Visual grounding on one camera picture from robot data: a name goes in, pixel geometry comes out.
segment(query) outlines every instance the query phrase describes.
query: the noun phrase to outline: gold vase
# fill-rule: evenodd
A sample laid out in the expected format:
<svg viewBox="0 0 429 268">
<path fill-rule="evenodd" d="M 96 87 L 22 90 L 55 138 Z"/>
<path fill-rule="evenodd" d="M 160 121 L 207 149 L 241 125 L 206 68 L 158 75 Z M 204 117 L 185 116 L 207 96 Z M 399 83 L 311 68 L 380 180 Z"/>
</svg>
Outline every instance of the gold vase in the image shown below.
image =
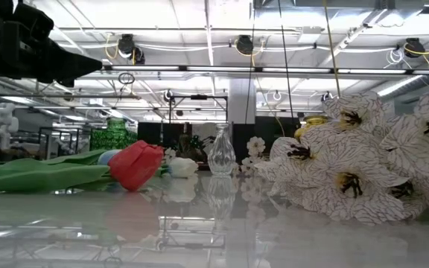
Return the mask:
<svg viewBox="0 0 429 268">
<path fill-rule="evenodd" d="M 301 135 L 305 131 L 307 131 L 310 127 L 325 124 L 328 121 L 327 116 L 324 116 L 324 115 L 311 115 L 311 116 L 306 116 L 304 119 L 305 119 L 305 126 L 299 128 L 294 133 L 294 138 L 296 138 L 298 141 L 300 140 Z"/>
</svg>

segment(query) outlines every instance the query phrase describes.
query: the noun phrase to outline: red tulip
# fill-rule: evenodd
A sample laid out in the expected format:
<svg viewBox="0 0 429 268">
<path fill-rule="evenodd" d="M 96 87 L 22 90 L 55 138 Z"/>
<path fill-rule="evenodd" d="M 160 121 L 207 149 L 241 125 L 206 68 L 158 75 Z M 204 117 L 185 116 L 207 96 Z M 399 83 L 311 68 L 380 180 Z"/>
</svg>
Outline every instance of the red tulip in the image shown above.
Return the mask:
<svg viewBox="0 0 429 268">
<path fill-rule="evenodd" d="M 136 191 L 155 174 L 162 159 L 161 147 L 137 141 L 110 159 L 110 174 L 128 191 Z"/>
</svg>

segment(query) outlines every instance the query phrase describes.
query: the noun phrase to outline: glossy table surface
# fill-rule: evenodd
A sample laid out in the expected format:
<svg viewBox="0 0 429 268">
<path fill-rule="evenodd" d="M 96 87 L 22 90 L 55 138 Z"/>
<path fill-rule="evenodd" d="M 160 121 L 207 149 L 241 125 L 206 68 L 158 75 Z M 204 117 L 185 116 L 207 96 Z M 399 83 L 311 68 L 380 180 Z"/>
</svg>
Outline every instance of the glossy table surface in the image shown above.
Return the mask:
<svg viewBox="0 0 429 268">
<path fill-rule="evenodd" d="M 153 178 L 142 194 L 0 194 L 0 267 L 429 267 L 429 223 L 334 222 L 261 178 Z"/>
</svg>

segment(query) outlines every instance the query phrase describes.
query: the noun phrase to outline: glass vase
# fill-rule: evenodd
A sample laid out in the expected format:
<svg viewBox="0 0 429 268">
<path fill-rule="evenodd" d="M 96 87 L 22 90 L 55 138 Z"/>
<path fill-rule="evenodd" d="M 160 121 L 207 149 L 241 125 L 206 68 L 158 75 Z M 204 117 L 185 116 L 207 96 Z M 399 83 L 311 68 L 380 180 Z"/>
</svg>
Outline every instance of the glass vase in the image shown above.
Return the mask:
<svg viewBox="0 0 429 268">
<path fill-rule="evenodd" d="M 214 175 L 229 175 L 236 163 L 235 150 L 229 141 L 228 127 L 228 124 L 216 124 L 216 139 L 208 155 L 209 169 Z"/>
</svg>

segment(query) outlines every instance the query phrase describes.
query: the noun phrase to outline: white column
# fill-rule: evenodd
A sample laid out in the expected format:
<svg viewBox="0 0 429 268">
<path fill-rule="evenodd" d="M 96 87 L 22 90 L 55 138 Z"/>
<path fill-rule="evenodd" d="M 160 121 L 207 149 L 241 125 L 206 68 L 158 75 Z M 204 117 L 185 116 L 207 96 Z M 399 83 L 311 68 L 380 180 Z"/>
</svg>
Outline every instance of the white column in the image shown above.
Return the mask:
<svg viewBox="0 0 429 268">
<path fill-rule="evenodd" d="M 228 94 L 228 122 L 235 124 L 254 124 L 256 117 L 256 91 L 254 80 L 231 79 L 229 80 Z"/>
</svg>

